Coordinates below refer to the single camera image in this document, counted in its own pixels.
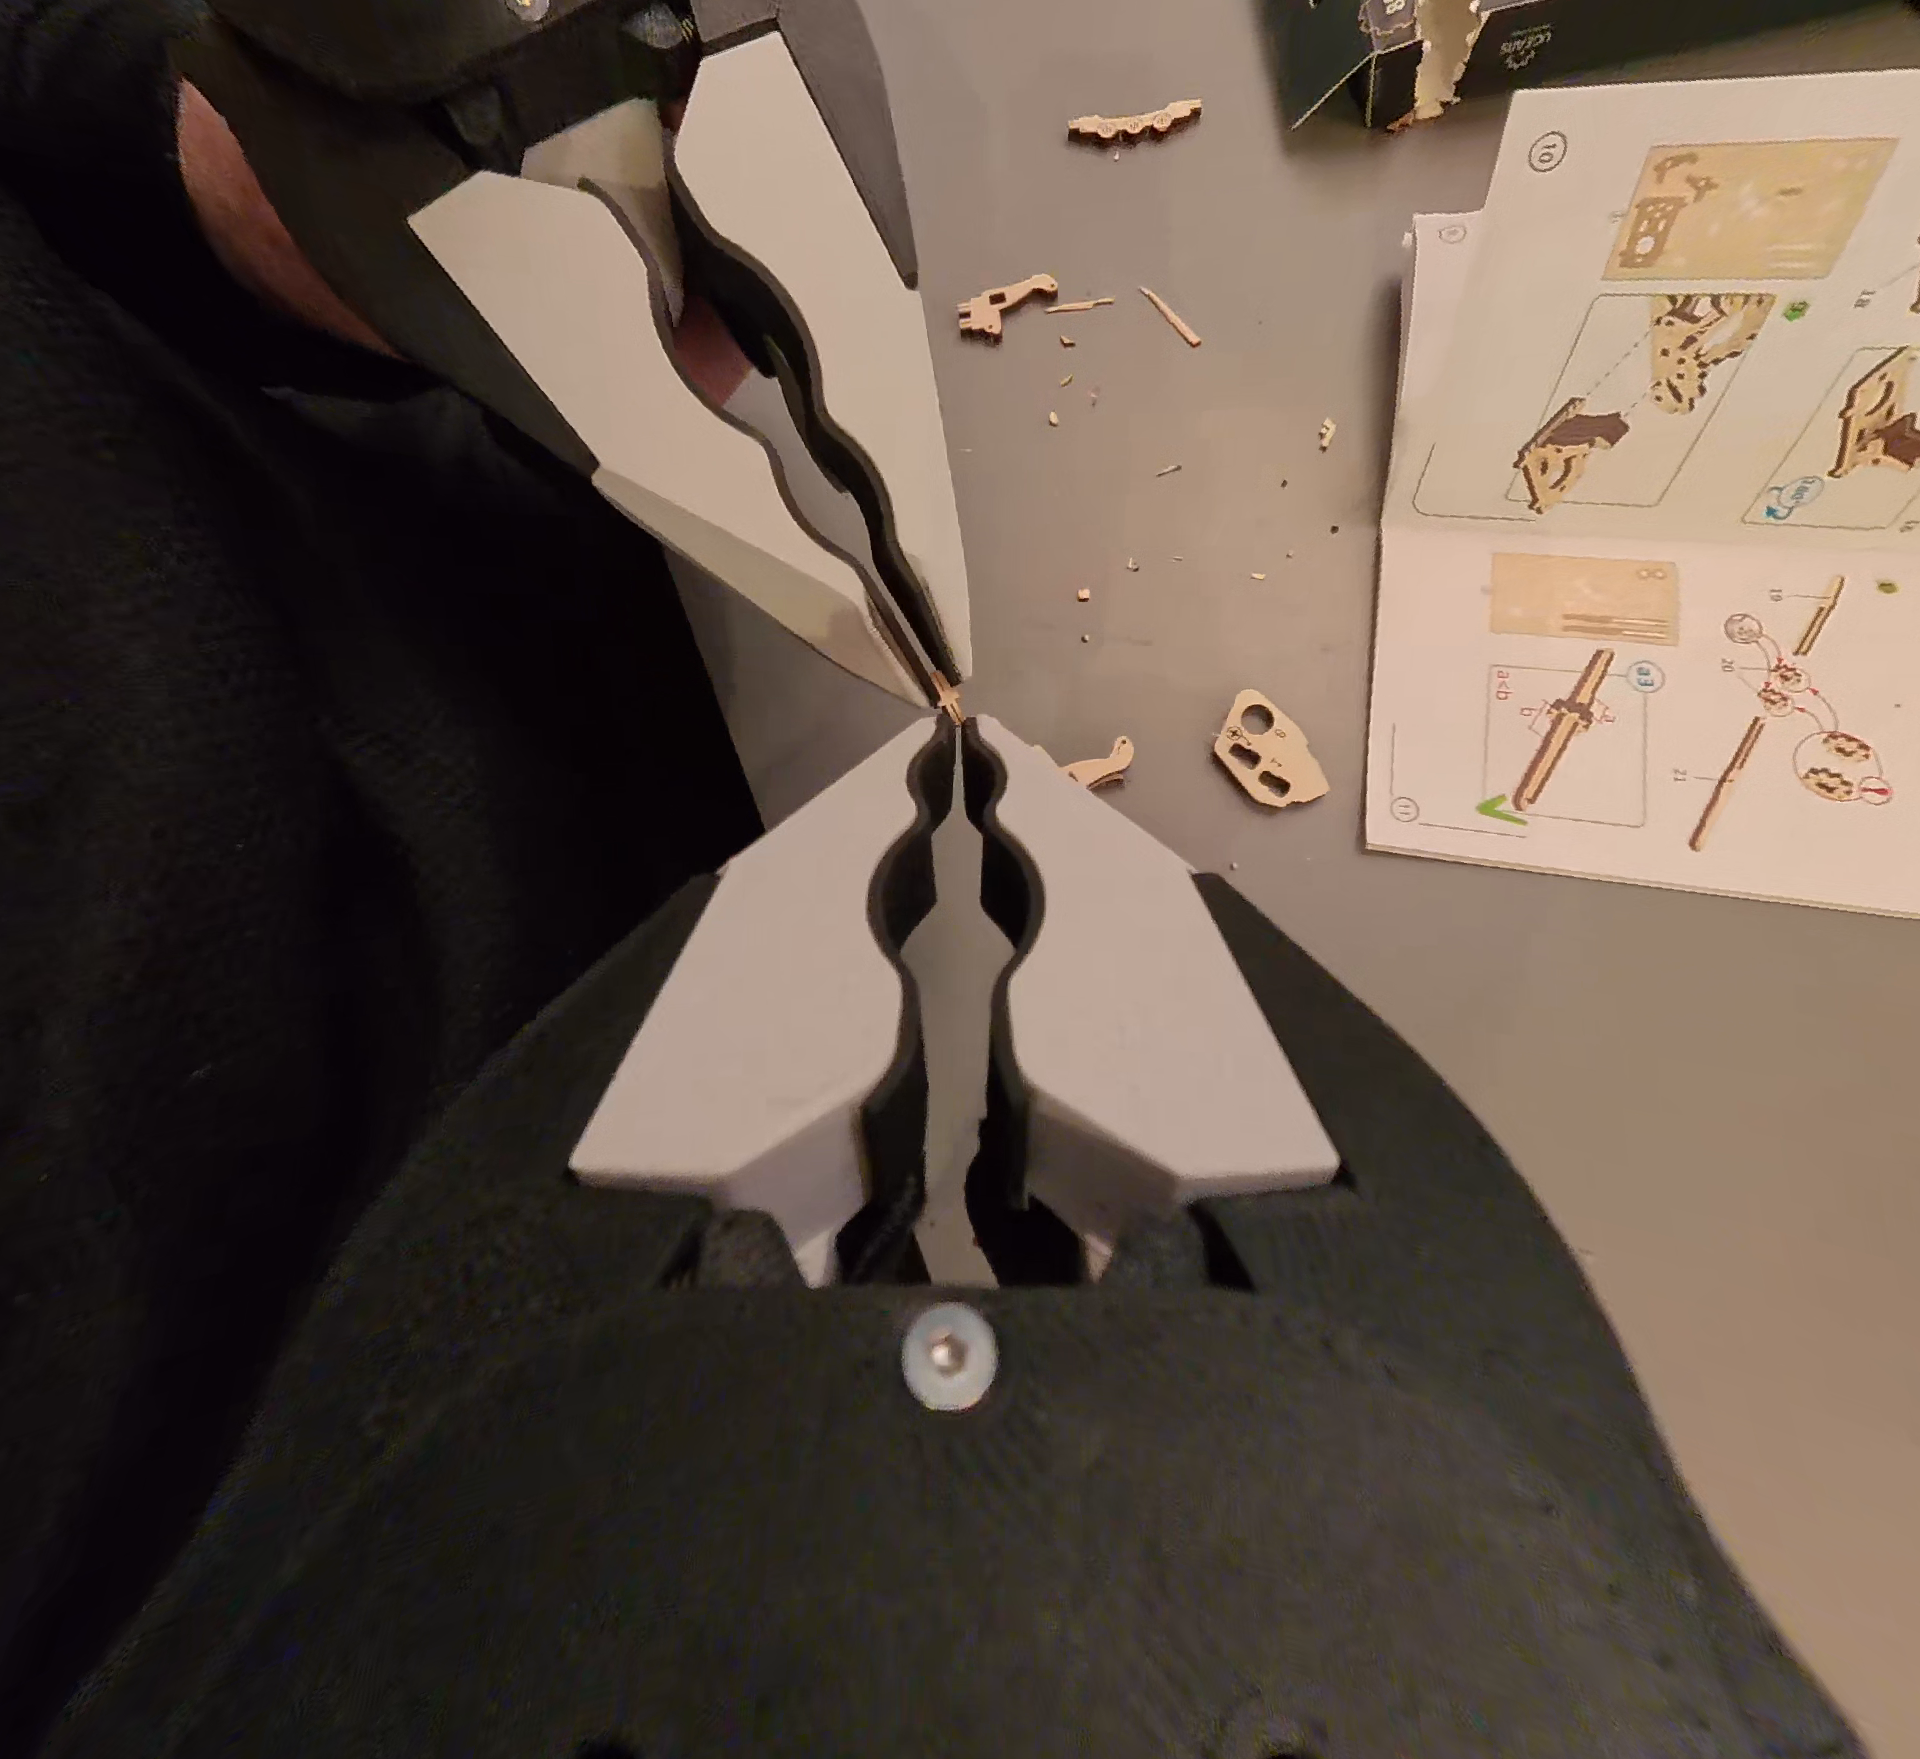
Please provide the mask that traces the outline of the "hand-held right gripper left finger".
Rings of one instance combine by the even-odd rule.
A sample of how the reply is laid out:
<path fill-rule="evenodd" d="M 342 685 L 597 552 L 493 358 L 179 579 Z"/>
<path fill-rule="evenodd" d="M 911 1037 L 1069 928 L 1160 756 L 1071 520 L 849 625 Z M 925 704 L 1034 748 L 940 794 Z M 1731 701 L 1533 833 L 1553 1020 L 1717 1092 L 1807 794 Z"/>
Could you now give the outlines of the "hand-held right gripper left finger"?
<path fill-rule="evenodd" d="M 809 1285 L 896 1266 L 927 1122 L 904 942 L 953 760 L 922 718 L 722 867 L 572 1148 L 586 1187 L 765 1214 Z"/>

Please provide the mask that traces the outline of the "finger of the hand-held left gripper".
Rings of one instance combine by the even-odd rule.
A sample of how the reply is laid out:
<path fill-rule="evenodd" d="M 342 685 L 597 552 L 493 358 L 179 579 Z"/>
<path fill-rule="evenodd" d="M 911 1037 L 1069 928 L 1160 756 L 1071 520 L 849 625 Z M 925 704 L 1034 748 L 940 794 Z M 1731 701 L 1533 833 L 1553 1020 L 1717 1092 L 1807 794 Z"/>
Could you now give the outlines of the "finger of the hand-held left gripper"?
<path fill-rule="evenodd" d="M 412 213 L 414 237 L 588 448 L 594 486 L 664 547 L 834 667 L 919 708 L 883 590 L 782 495 L 781 457 L 707 402 L 668 347 L 667 280 L 643 219 L 667 213 L 654 106 L 613 106 Z"/>
<path fill-rule="evenodd" d="M 701 57 L 668 177 L 707 249 L 712 298 L 770 347 L 812 466 L 860 515 L 856 561 L 960 686 L 969 561 L 925 304 L 781 37 Z"/>

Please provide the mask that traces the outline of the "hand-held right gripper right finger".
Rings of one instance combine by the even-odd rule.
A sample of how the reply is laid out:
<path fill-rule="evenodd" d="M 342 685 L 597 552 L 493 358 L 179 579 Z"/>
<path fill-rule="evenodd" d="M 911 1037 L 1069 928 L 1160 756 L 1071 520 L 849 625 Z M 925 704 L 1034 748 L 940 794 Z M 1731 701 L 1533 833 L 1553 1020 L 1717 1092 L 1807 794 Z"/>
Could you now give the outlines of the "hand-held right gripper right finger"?
<path fill-rule="evenodd" d="M 1333 1183 L 1333 1135 L 1213 912 L 1235 892 L 996 718 L 964 722 L 964 794 L 1011 949 L 966 1173 L 996 1279 L 1081 1281 L 1138 1222 Z"/>

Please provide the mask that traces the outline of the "person's left forearm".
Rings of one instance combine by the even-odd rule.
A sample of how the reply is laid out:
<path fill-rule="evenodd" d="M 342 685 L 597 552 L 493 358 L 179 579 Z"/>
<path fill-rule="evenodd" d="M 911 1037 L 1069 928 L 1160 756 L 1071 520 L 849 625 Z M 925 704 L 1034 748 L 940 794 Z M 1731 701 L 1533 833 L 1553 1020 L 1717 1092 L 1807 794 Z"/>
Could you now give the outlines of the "person's left forearm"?
<path fill-rule="evenodd" d="M 289 320 L 400 360 L 299 252 L 229 121 L 187 78 L 177 84 L 174 135 L 189 210 L 229 277 Z"/>

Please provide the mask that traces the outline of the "key-shaped wooden part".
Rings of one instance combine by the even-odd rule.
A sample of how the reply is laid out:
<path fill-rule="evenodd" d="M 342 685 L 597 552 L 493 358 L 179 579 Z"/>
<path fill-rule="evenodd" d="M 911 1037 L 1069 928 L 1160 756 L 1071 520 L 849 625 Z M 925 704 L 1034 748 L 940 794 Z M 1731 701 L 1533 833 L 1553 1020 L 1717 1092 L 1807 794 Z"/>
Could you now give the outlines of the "key-shaped wooden part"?
<path fill-rule="evenodd" d="M 1017 282 L 990 284 L 958 304 L 958 329 L 964 339 L 998 346 L 1011 313 L 1032 301 L 1055 301 L 1058 282 L 1050 272 L 1023 277 Z"/>

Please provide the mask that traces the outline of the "oval wooden plate with holes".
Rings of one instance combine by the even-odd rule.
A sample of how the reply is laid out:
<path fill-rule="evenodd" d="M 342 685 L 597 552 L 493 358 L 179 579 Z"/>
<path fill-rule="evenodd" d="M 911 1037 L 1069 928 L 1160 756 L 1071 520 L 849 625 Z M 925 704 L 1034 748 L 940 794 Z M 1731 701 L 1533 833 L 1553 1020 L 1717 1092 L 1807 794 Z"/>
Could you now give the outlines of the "oval wooden plate with holes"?
<path fill-rule="evenodd" d="M 1310 805 L 1328 791 L 1306 733 L 1256 686 L 1233 696 L 1213 760 L 1266 810 Z"/>

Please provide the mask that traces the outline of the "scattered wood splinters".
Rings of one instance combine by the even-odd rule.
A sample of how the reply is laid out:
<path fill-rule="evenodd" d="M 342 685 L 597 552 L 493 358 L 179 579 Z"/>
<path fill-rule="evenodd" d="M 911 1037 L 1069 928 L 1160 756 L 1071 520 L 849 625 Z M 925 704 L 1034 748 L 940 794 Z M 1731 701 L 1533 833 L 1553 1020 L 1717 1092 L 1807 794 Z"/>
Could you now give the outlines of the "scattered wood splinters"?
<path fill-rule="evenodd" d="M 1316 450 L 1322 416 L 1338 421 Z M 1372 495 L 1364 402 L 1310 354 L 1273 339 L 1191 352 L 1169 334 L 1081 337 L 1032 440 L 1026 552 L 1063 605 L 1235 605 L 1338 565 Z"/>

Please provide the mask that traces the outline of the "person's black jacket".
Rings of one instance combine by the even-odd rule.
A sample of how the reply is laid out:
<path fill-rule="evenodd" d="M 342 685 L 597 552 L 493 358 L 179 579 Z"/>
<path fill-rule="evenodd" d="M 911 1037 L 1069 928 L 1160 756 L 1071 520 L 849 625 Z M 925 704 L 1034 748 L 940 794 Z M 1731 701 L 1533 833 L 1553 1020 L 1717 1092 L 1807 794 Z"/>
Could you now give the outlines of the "person's black jacket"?
<path fill-rule="evenodd" d="M 372 1193 L 758 833 L 664 548 L 238 272 L 199 0 L 4 0 L 4 1752 Z"/>

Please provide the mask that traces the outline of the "white instruction booklet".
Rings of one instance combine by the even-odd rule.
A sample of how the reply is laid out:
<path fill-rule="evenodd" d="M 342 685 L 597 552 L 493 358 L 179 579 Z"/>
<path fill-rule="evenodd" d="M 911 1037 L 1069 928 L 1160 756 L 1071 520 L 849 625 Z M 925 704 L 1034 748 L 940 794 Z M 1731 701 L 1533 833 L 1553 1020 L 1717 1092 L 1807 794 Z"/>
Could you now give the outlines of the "white instruction booklet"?
<path fill-rule="evenodd" d="M 1518 92 L 1413 221 L 1361 844 L 1917 920 L 1917 68 Z"/>

